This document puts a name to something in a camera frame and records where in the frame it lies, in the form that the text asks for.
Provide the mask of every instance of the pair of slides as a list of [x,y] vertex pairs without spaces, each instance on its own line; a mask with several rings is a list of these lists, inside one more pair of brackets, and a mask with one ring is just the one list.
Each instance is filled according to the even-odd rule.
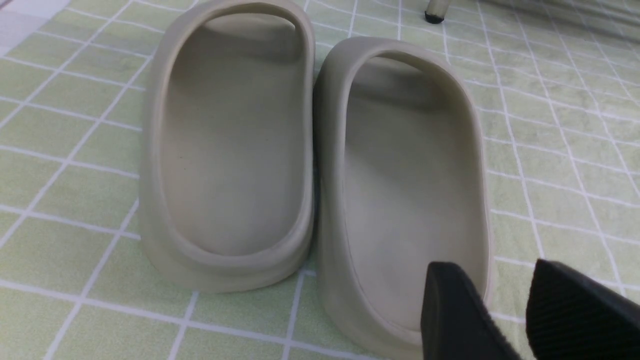
[[314,46],[289,0],[214,0],[168,28],[145,107],[143,248],[185,287],[250,290],[301,266],[317,215],[330,318],[373,352],[419,359],[430,262],[489,294],[476,114],[422,49],[344,40],[314,87]]

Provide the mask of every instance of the foam slide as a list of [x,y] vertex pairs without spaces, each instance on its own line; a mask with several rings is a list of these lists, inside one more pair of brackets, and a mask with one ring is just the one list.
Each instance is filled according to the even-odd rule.
[[167,30],[143,124],[143,248],[188,288],[284,279],[312,229],[312,26],[287,0],[215,0]]
[[427,267],[458,264],[489,294],[491,241],[479,122],[461,80],[410,44],[336,45],[314,89],[319,286],[354,342],[422,359]]

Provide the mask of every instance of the black plastic piece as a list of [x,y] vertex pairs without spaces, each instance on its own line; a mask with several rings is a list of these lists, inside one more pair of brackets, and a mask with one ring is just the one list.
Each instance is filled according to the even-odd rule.
[[538,360],[640,359],[640,306],[569,266],[538,260],[527,337]]
[[435,24],[435,25],[444,21],[443,17],[439,17],[436,15],[429,15],[427,12],[424,12],[424,19],[427,20],[428,23]]
[[420,328],[425,360],[520,360],[454,263],[429,264]]

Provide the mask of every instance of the chair leg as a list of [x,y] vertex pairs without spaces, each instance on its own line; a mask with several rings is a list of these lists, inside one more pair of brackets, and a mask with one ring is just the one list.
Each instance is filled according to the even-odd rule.
[[444,15],[451,4],[451,0],[430,0],[424,18],[430,24],[439,24],[444,21]]

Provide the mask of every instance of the black rubber foot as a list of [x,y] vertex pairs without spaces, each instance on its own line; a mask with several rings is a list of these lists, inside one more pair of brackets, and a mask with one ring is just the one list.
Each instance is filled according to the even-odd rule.
[[424,20],[427,20],[430,24],[439,24],[444,21],[444,18],[436,15],[429,15],[427,12],[424,12]]

